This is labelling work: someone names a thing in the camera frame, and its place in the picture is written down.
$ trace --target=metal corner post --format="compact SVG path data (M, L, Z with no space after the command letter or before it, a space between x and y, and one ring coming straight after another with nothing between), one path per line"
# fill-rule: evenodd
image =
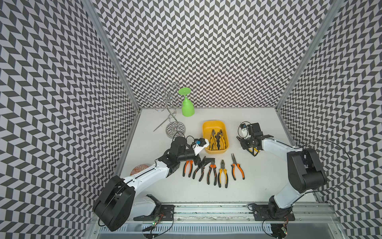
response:
M110 43L110 41L106 35L106 32L105 32L105 30L104 30L104 28L100 22L98 14L96 13L96 10L94 9L94 5L93 5L92 0L81 0L81 2L84 5L84 9L85 9L86 13L88 14L89 19L93 23L94 29L96 30L98 37L100 38L102 44L104 45L105 50L106 50L107 54L109 55L110 60L112 61L112 64L114 65L114 68L115 68L117 74L119 75L119 77L121 79L122 85L126 89L127 95L130 97L130 100L132 101L135 110L139 111L140 110L139 104L134 97L134 93L130 88L129 82L126 78L125 73L123 72L122 66L121 66L119 60L117 59L115 51L113 50L113 47L112 47L112 45L111 45L111 43Z
M311 59L318 45L320 44L321 40L325 36L325 33L329 29L330 24L333 22L335 16L337 15L343 3L344 3L344 0L333 0L333 3L330 5L329 11L325 15L325 18L322 21L321 25L319 26L315 36L313 37L312 42L309 44L305 55L302 57L301 62L297 66L297 69L295 73L293 74L288 86L286 87L284 93L281 95L280 100L276 104L276 110L281 109L281 107L283 107L283 105L285 104L290 93L294 89L298 79L304 72L305 67L308 65L309 60Z
M135 116L133 124L131 125L129 136L127 137L127 140L126 140L125 146L123 147L120 159L118 160L117 166L115 167L114 176L115 175L117 175L117 176L121 175L122 168L125 164L127 153L129 152L131 141L133 140L135 129L137 128L137 124L138 124L139 118L141 116L141 113L142 113L142 110L140 110L138 112L138 114Z

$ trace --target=white table surface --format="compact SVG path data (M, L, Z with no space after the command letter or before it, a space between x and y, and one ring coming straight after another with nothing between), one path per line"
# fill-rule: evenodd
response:
M168 112L157 112L154 109L142 110L133 140L121 177L130 175L131 170L144 163L153 164L164 151L170 148L171 139L167 137L164 123L155 132L153 130L163 122ZM236 139L237 129L241 122L259 123L264 134L273 135L276 139L289 144L287 135L274 108L240 108L240 109L195 109L191 117L182 115L179 109L176 114L178 121L186 126L185 135L194 138L202 137L202 124L208 120L221 120L225 123L230 142L228 150L224 154L207 154L203 150L199 155L215 158L217 171L223 159L227 169L228 188L223 185L214 186L214 177L210 177L210 185L207 185L207 173L209 165L204 170L204 177L198 181L200 171L195 179L186 174L182 176L184 162L179 169L169 177L162 179L142 192L143 195L152 194L161 202L267 202L272 195L277 194L286 184L287 163L270 152L260 151L256 157L243 150L240 142ZM245 180L241 178L238 169L235 169L236 181L231 174L231 153L235 154L245 174ZM312 193L303 196L300 202L315 202Z

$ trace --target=diagonal cutting pliers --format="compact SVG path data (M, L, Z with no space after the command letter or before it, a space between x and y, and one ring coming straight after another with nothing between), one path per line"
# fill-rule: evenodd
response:
M204 176L204 167L213 161L215 161L214 158L206 158L206 156L204 156L203 160L200 162L200 164L198 164L196 170L194 171L194 174L192 175L192 179L195 179L196 173L199 171L199 169L201 169L202 175L199 178L199 182L200 182Z
M215 175L214 185L216 185L217 175L216 175L216 165L215 165L215 160L211 162L210 170L208 171L208 176L207 176L207 184L208 184L208 185L210 184L210 175L211 175L212 169L214 169L214 175Z

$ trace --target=black cable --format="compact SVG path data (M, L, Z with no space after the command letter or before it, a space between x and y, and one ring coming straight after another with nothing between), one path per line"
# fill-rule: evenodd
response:
M101 226L101 224L99 223L99 220L101 219L102 215L104 214L105 210L107 209L107 206L113 201L113 199L115 198L115 196L118 195L118 193L121 191L121 189L123 189L124 187L121 186L121 188L118 190L118 192L116 194L114 194L114 196L110 199L109 203L106 205L104 211L101 213L101 215L99 216L98 218L98 226L100 227L103 227L103 226L106 226L106 224L104 224L103 226Z
M256 152L256 154L255 154L255 147L252 147L252 155L253 155L254 157L256 157L257 154L260 152L260 150L258 150L257 148L256 148L256 150L257 150L257 152Z
M266 219L264 219L264 221L261 223L261 229L262 229L263 232L264 232L265 234L267 234L268 236L273 237L273 238L276 238L276 237L274 237L274 236L268 234L268 233L264 230L264 222L267 221L267 220L272 220L272 221L274 221L274 220L271 219L271 218L266 218Z
M188 135L188 136L186 137L186 140L188 139L188 137L192 137L192 139L195 141L195 138L194 138L192 135Z
M330 141L330 140L317 140L317 141L313 141L313 142L310 142L310 143L306 143L305 146L307 146L308 144L311 144L311 143L324 142L324 141L331 142L332 144L337 145L338 147L340 147L340 148L346 153L346 155L347 155L347 157L348 157L348 159L349 159L349 162L350 162L350 171L349 171L349 175L346 177L346 179L345 179L342 183L340 183L340 184L338 184L338 185L336 185L336 186L333 186L333 187L328 188L328 189L316 190L316 191L311 191L311 192L324 192L324 191L328 191L328 190L333 190L333 189L335 189L335 188L337 188L337 187L343 185L343 184L350 178L351 172L353 171L353 160L352 160L351 157L349 156L348 152L346 152L346 150L345 150L341 145L339 145L339 144L337 144L337 143L334 143L333 141Z
M166 212L169 212L169 213L171 213L171 215L172 215L172 224L171 224L171 227L168 228L165 232L162 232L161 234L158 234L156 237L165 234L165 233L168 232L168 231L172 228L172 226L174 225L174 213L172 213L172 212L170 212L170 211L166 211Z
M100 227L106 226L105 224L103 224L103 225L99 224L99 220L100 220L100 218L98 218L98 226L100 226Z
M185 134L183 134L182 131L176 131L175 134L174 134L174 136L172 137L172 141L174 141L174 137L175 137L175 135L176 135L178 132L182 133L183 137L186 137Z
M245 137L247 137L248 134L249 134L249 132L248 132L248 128L247 128L247 135L244 136L244 137L241 137L241 136L240 136L240 134L239 134L239 128L240 128L240 126L241 126L243 123L249 123L249 122L248 122L248 121L243 121L241 124L239 124L239 127L238 127L238 136L239 136L240 138L245 138Z
M252 205L257 205L257 204L256 204L256 203L250 203L250 204L248 204L248 205L247 205L247 208L248 208L249 211L253 211L253 210L251 210L251 209L249 208L249 206L252 206Z

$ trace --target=silver round base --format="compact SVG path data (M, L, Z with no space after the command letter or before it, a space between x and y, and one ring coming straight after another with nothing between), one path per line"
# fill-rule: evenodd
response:
M166 135L169 138L173 138L174 136L184 135L186 132L186 126L181 122L171 122L166 127Z

